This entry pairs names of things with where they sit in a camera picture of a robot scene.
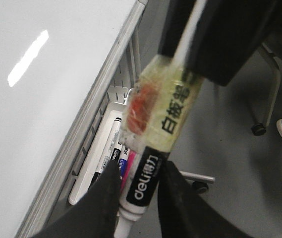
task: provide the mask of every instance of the deli logo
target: deli logo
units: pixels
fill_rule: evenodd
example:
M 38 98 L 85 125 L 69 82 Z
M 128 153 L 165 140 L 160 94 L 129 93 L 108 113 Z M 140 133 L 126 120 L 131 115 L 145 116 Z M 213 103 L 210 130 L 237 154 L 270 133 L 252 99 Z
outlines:
M 159 180 L 163 161 L 169 153 L 146 147 L 134 175 L 126 200 L 137 206 L 147 206 L 153 196 Z

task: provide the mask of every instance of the chair leg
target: chair leg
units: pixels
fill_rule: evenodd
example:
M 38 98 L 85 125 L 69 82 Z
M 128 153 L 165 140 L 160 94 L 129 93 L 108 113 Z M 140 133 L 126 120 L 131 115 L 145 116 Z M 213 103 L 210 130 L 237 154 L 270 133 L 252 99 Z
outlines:
M 273 58 L 274 57 L 273 53 L 269 53 L 263 47 L 263 45 L 261 45 L 258 48 L 258 52 L 260 53 L 261 57 L 265 60 L 265 62 L 269 65 L 273 73 L 273 80 L 271 83 L 267 107 L 266 107 L 266 110 L 263 116 L 263 122 L 255 124 L 252 127 L 252 132 L 254 135 L 263 135 L 266 132 L 266 127 L 270 124 L 270 120 L 272 117 L 276 97 L 278 95 L 278 91 L 279 91 L 280 84 L 281 84 L 281 71 L 280 71 L 279 65 Z

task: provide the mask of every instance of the chair wheel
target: chair wheel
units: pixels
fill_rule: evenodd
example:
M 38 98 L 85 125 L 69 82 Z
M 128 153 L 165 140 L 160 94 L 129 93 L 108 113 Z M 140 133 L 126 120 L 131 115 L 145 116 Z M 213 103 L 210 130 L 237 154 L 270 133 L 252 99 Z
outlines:
M 191 188 L 196 191 L 198 194 L 208 191 L 209 187 L 205 182 L 195 181 L 192 183 Z
M 254 124 L 251 127 L 251 130 L 253 132 L 253 135 L 264 135 L 266 132 L 266 129 L 262 123 Z

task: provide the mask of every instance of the gray floor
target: gray floor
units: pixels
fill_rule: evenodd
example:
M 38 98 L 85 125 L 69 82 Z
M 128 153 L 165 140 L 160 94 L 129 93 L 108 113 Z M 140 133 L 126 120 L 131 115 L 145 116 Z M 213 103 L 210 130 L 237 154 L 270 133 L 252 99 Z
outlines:
M 167 5 L 151 0 L 144 13 L 143 67 L 157 52 Z M 228 87 L 205 81 L 170 156 L 180 170 L 215 176 L 203 198 L 256 238 L 282 238 L 282 139 L 275 126 L 282 118 L 282 84 L 267 133 L 256 137 L 250 130 L 254 116 L 262 119 L 271 76 L 255 53 Z M 156 194 L 129 237 L 161 237 Z

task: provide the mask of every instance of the caster wheel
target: caster wheel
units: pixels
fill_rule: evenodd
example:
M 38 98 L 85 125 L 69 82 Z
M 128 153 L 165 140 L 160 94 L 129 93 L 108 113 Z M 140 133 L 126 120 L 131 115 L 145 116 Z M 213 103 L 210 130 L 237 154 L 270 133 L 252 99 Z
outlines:
M 254 124 L 251 127 L 251 130 L 253 132 L 253 135 L 264 135 L 266 132 L 266 129 L 262 123 Z
M 191 188 L 196 191 L 198 194 L 202 194 L 204 192 L 207 192 L 209 187 L 205 182 L 198 182 L 195 181 L 192 183 Z

